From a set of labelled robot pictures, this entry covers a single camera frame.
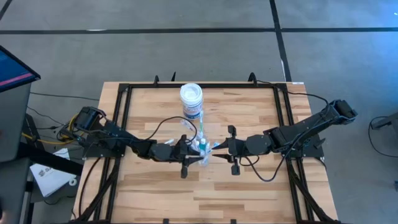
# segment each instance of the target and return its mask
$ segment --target wire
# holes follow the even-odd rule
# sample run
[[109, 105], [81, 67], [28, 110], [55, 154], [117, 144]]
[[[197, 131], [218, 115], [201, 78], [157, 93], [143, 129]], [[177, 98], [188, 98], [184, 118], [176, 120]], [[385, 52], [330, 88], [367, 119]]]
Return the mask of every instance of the wire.
[[314, 158], [315, 158], [316, 160], [318, 160], [318, 161], [325, 167], [325, 170], [328, 170], [328, 168], [327, 168], [325, 162], [323, 162], [323, 161], [321, 160], [320, 157], [314, 157]]
[[73, 122], [75, 121], [75, 119], [76, 119], [76, 117], [77, 117], [78, 115], [79, 115], [78, 113], [75, 114], [75, 115], [73, 115], [72, 119], [70, 120], [69, 126], [68, 126], [68, 130], [69, 130], [69, 131], [73, 131], [73, 130], [72, 130], [72, 124], [73, 124]]
[[48, 127], [48, 128], [36, 128], [36, 129], [37, 130], [46, 130], [46, 129], [55, 130], [55, 129], [60, 128], [60, 127], [62, 127], [62, 125], [60, 125], [60, 126], [51, 126], [51, 127]]
[[[33, 139], [32, 136], [25, 134], [25, 133], [22, 133], [22, 136], [24, 136], [25, 138], [29, 138], [30, 140]], [[38, 141], [42, 142], [42, 143], [47, 143], [47, 144], [66, 145], [66, 144], [70, 144], [71, 142], [73, 142], [75, 140], [70, 140], [70, 141], [66, 141], [66, 142], [53, 142], [53, 141], [46, 141], [43, 139], [38, 139]]]
[[253, 168], [253, 171], [256, 173], [256, 175], [264, 182], [271, 182], [275, 179], [279, 168], [281, 167], [282, 163], [284, 162], [285, 158], [289, 155], [289, 153], [291, 152], [291, 150], [293, 149], [293, 147], [298, 143], [298, 141], [302, 138], [302, 136], [304, 136], [305, 134], [307, 134], [308, 132], [310, 132], [311, 130], [313, 130], [314, 128], [318, 127], [319, 125], [323, 125], [329, 121], [325, 121], [319, 125], [317, 125], [319, 123], [319, 121], [321, 121], [322, 118], [319, 118], [317, 122], [315, 122], [315, 124], [308, 130], [304, 131], [302, 134], [300, 134], [298, 137], [296, 137], [296, 140], [293, 141], [292, 145], [289, 147], [289, 150], [287, 150], [287, 152], [282, 156], [282, 159], [279, 162], [279, 165], [277, 166], [274, 175], [270, 178], [270, 179], [264, 179], [260, 176], [260, 174], [258, 173], [258, 171], [256, 170], [256, 168], [254, 167], [254, 164], [251, 162], [251, 160], [245, 156], [244, 158], [248, 160], [250, 166]]
[[188, 140], [188, 142], [192, 142], [193, 140], [195, 140], [195, 138], [196, 138], [196, 136], [197, 136], [197, 133], [198, 133], [197, 127], [196, 127], [189, 119], [187, 119], [187, 118], [184, 118], [184, 117], [181, 117], [181, 116], [173, 116], [173, 117], [166, 118], [166, 119], [164, 119], [163, 121], [161, 121], [161, 122], [159, 123], [159, 125], [157, 126], [157, 128], [155, 129], [155, 131], [154, 131], [148, 138], [142, 139], [142, 140], [138, 140], [138, 141], [134, 141], [134, 142], [143, 142], [143, 141], [150, 140], [150, 139], [156, 134], [156, 132], [159, 130], [160, 126], [161, 126], [164, 122], [166, 122], [166, 121], [168, 121], [168, 120], [171, 120], [171, 119], [175, 119], [175, 118], [184, 119], [185, 121], [188, 121], [188, 122], [193, 126], [193, 128], [195, 128], [195, 134], [193, 135], [193, 137], [192, 137], [191, 139]]
[[[57, 139], [57, 138], [54, 138], [54, 137], [51, 137], [51, 136], [46, 136], [46, 135], [44, 135], [44, 134], [40, 134], [39, 136], [40, 136], [40, 137], [50, 138], [50, 139], [54, 139], [54, 140], [59, 141], [59, 139]], [[69, 143], [69, 144], [72, 144], [72, 145], [74, 145], [74, 146], [80, 146], [79, 144], [75, 144], [75, 143]]]
[[[67, 197], [67, 198], [74, 198], [74, 197], [76, 197], [76, 195], [74, 195], [74, 196], [65, 196], [65, 197]], [[44, 200], [43, 202], [46, 203], [47, 205], [56, 205], [56, 204], [58, 204], [59, 201], [61, 201], [61, 199], [65, 198], [65, 197], [60, 197], [60, 198], [58, 198], [57, 201], [55, 201], [54, 203], [46, 202], [45, 200]]]
[[94, 100], [94, 101], [99, 101], [99, 99], [88, 98], [88, 97], [82, 97], [82, 96], [53, 95], [53, 94], [34, 93], [34, 92], [31, 92], [30, 94], [34, 94], [34, 95], [40, 95], [40, 96], [53, 96], [53, 97], [64, 97], [64, 98], [78, 98], [78, 99], [84, 99], [84, 100]]
[[329, 105], [329, 102], [328, 102], [325, 98], [320, 97], [320, 96], [315, 95], [315, 94], [309, 94], [309, 93], [292, 93], [291, 91], [283, 90], [283, 89], [279, 88], [277, 85], [275, 85], [275, 84], [273, 84], [273, 83], [270, 83], [270, 82], [265, 82], [265, 81], [261, 81], [261, 80], [257, 80], [257, 82], [270, 84], [270, 85], [272, 85], [273, 87], [276, 87], [276, 88], [280, 89], [281, 91], [284, 91], [284, 92], [286, 92], [286, 93], [290, 93], [290, 94], [292, 94], [292, 95], [313, 96], [313, 97], [315, 97], [315, 98], [318, 98], [318, 99], [320, 99], [320, 100], [323, 100], [323, 101], [326, 103], [326, 105]]
[[72, 215], [73, 215], [73, 219], [76, 220], [76, 214], [75, 214], [75, 212], [73, 212], [73, 209], [72, 209]]
[[385, 153], [382, 153], [382, 152], [378, 151], [378, 150], [376, 149], [376, 147], [374, 147], [374, 144], [373, 144], [373, 142], [372, 142], [372, 138], [371, 138], [371, 126], [372, 126], [373, 121], [374, 121], [375, 119], [386, 118], [386, 117], [387, 117], [387, 116], [378, 116], [378, 117], [373, 118], [373, 119], [371, 120], [371, 122], [369, 122], [369, 127], [368, 127], [368, 137], [369, 137], [369, 141], [371, 142], [372, 148], [373, 148], [376, 152], [378, 152], [379, 154], [382, 154], [383, 156], [387, 156], [387, 157], [398, 158], [398, 156], [388, 155], [388, 154], [385, 154]]
[[59, 121], [53, 119], [52, 117], [50, 117], [50, 116], [48, 116], [48, 115], [41, 114], [41, 113], [37, 112], [37, 110], [35, 110], [35, 109], [33, 109], [33, 108], [29, 107], [29, 106], [27, 106], [27, 107], [28, 107], [29, 109], [31, 109], [32, 111], [34, 111], [35, 113], [37, 113], [38, 115], [40, 115], [40, 116], [43, 116], [43, 117], [45, 117], [45, 118], [49, 118], [49, 119], [51, 119], [52, 121], [54, 121], [54, 122], [56, 122], [56, 123], [58, 123], [58, 124], [64, 125], [63, 123], [61, 123], [61, 122], [59, 122]]
[[[325, 107], [325, 108], [326, 108], [326, 111], [325, 111], [325, 114], [328, 114], [328, 113], [329, 113], [329, 109], [330, 109], [329, 102], [328, 102], [325, 98], [323, 98], [323, 97], [320, 97], [320, 96], [317, 96], [317, 95], [314, 95], [314, 94], [309, 94], [309, 93], [292, 93], [292, 92], [290, 92], [290, 91], [288, 91], [288, 90], [283, 90], [283, 89], [279, 88], [277, 85], [275, 85], [275, 84], [273, 84], [273, 83], [270, 83], [270, 82], [265, 82], [265, 81], [261, 81], [261, 80], [258, 80], [258, 82], [270, 84], [271, 86], [274, 86], [274, 87], [280, 89], [281, 91], [284, 91], [284, 92], [286, 92], [286, 93], [290, 93], [290, 94], [292, 94], [292, 95], [313, 96], [313, 97], [315, 97], [315, 98], [318, 98], [318, 99], [320, 99], [320, 100], [323, 100], [323, 101], [326, 103], [326, 107]], [[251, 167], [253, 168], [253, 171], [256, 173], [256, 175], [257, 175], [262, 181], [264, 181], [264, 182], [271, 182], [271, 181], [273, 181], [273, 180], [275, 179], [275, 177], [276, 177], [276, 175], [277, 175], [277, 173], [278, 173], [278, 171], [279, 171], [279, 169], [280, 169], [282, 163], [284, 162], [285, 158], [290, 154], [290, 152], [291, 152], [291, 150], [293, 149], [293, 147], [298, 143], [298, 141], [302, 138], [302, 136], [304, 136], [306, 133], [308, 133], [309, 131], [311, 131], [311, 130], [313, 130], [314, 128], [316, 128], [317, 124], [319, 123], [319, 121], [321, 121], [321, 119], [322, 119], [322, 117], [320, 117], [320, 118], [318, 119], [318, 121], [315, 122], [315, 124], [314, 124], [310, 129], [308, 129], [308, 130], [302, 132], [301, 134], [299, 134], [298, 136], [296, 136], [296, 138], [295, 138], [295, 140], [293, 141], [292, 145], [289, 147], [289, 150], [287, 150], [287, 152], [282, 156], [282, 159], [280, 160], [279, 165], [277, 166], [277, 168], [276, 168], [276, 170], [275, 170], [275, 172], [274, 172], [274, 175], [273, 175], [270, 179], [264, 179], [264, 178], [262, 178], [262, 177], [260, 176], [260, 174], [258, 173], [258, 171], [256, 170], [256, 168], [254, 167], [254, 165], [258, 162], [259, 159], [257, 159], [254, 163], [252, 163], [251, 160], [250, 160], [247, 156], [245, 156], [244, 158], [245, 158], [246, 160], [248, 160], [249, 166], [251, 166]]]
[[[242, 159], [242, 157], [239, 158], [239, 164], [241, 166], [250, 166], [250, 164], [242, 164], [241, 159]], [[257, 156], [257, 160], [255, 162], [253, 162], [253, 165], [256, 164], [259, 160], [260, 160], [260, 157]]]
[[93, 171], [94, 166], [97, 164], [98, 161], [100, 161], [100, 159], [101, 158], [99, 157], [97, 160], [95, 160], [94, 164], [91, 166], [91, 168], [89, 169], [89, 171], [87, 173], [87, 176], [86, 176], [86, 179], [85, 179], [85, 181], [83, 183], [83, 186], [81, 187], [80, 198], [79, 198], [79, 217], [81, 216], [81, 203], [83, 201], [83, 193], [84, 193], [85, 188], [86, 188], [87, 180], [88, 180], [91, 172]]

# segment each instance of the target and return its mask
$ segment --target concrete floor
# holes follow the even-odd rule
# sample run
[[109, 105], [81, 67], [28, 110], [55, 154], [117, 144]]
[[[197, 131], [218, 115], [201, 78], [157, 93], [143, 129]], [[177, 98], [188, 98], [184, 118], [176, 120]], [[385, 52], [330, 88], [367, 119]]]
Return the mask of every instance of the concrete floor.
[[[389, 0], [276, 0], [282, 28], [398, 27]], [[266, 0], [13, 0], [0, 30], [273, 27]], [[359, 113], [322, 133], [330, 186], [340, 220], [396, 223], [398, 159], [374, 152], [367, 137], [375, 116], [398, 112], [398, 33], [284, 33], [292, 80], [328, 100], [346, 99]], [[99, 98], [105, 81], [284, 81], [275, 34], [0, 35], [0, 44], [41, 74], [32, 91]], [[313, 111], [322, 101], [310, 99]], [[31, 95], [29, 105], [60, 121], [94, 101]], [[34, 116], [37, 126], [51, 126]], [[398, 155], [391, 128], [375, 145]], [[34, 223], [66, 222], [74, 199], [37, 203]]]

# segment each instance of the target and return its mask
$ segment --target monitor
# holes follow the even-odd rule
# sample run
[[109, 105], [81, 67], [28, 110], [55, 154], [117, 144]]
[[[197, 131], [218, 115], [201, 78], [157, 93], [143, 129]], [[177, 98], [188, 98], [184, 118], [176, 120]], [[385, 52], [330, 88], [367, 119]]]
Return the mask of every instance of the monitor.
[[0, 93], [39, 79], [39, 74], [0, 45]]

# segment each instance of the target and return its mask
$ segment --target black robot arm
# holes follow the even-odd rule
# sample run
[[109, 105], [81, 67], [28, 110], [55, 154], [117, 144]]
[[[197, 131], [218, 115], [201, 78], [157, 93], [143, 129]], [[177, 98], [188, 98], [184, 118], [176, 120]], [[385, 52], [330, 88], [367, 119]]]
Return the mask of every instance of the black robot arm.
[[287, 154], [293, 147], [301, 150], [309, 139], [334, 124], [349, 124], [357, 113], [345, 100], [332, 101], [321, 112], [291, 126], [281, 126], [265, 130], [263, 134], [249, 136], [245, 141], [236, 139], [236, 128], [228, 126], [230, 138], [213, 149], [228, 148], [228, 154], [215, 154], [216, 157], [234, 163], [232, 174], [239, 175], [238, 159], [246, 156], [266, 155], [270, 152]]
[[[106, 119], [104, 111], [94, 107], [84, 107], [73, 121], [73, 127], [77, 131], [61, 129], [60, 133], [72, 139], [76, 139], [79, 145], [88, 150], [109, 150], [115, 157], [121, 149], [129, 146], [133, 153], [141, 159], [152, 159], [156, 162], [178, 162], [182, 164], [181, 178], [186, 178], [188, 166], [200, 161], [199, 152], [190, 148], [191, 140], [183, 134], [178, 142], [171, 146], [169, 144], [158, 143], [152, 139], [139, 139], [129, 132], [120, 128], [114, 122]], [[76, 134], [78, 131], [86, 133], [85, 138]]]

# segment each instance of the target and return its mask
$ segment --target wooden tabletop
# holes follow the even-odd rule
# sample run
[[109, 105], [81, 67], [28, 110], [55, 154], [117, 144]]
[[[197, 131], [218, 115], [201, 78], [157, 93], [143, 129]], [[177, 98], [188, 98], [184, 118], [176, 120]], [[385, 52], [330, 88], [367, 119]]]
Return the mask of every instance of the wooden tabletop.
[[[112, 118], [118, 82], [106, 82], [103, 86], [99, 109]], [[305, 93], [303, 84], [287, 84], [292, 92]], [[127, 130], [139, 138], [153, 133], [158, 123], [171, 116], [183, 116], [179, 88], [133, 89]], [[213, 144], [229, 137], [227, 125], [237, 129], [237, 138], [245, 140], [253, 134], [279, 125], [274, 94], [268, 88], [204, 88], [205, 134]], [[289, 95], [294, 120], [298, 122], [311, 115], [306, 96]], [[287, 123], [284, 100], [280, 100]], [[119, 114], [123, 113], [124, 99]], [[180, 124], [179, 119], [164, 123], [153, 137], [158, 142], [188, 137], [192, 132]], [[270, 178], [281, 160], [280, 154], [261, 156], [256, 169], [264, 178]], [[85, 180], [95, 159], [85, 162], [81, 179]], [[83, 196], [84, 210], [98, 192], [101, 159], [90, 175]], [[304, 168], [308, 188], [321, 208], [337, 219], [325, 168], [315, 159], [305, 158]], [[118, 177], [112, 222], [114, 223], [161, 223], [169, 218], [171, 223], [295, 223], [292, 197], [285, 163], [273, 182], [258, 179], [251, 167], [241, 167], [241, 175], [231, 175], [231, 164], [210, 157], [206, 167], [193, 164], [188, 168], [188, 177], [180, 178], [180, 164], [160, 163], [139, 159], [126, 149]], [[74, 212], [78, 214], [80, 182]], [[300, 206], [306, 218], [303, 198]], [[108, 194], [105, 195], [101, 218], [104, 218]]]

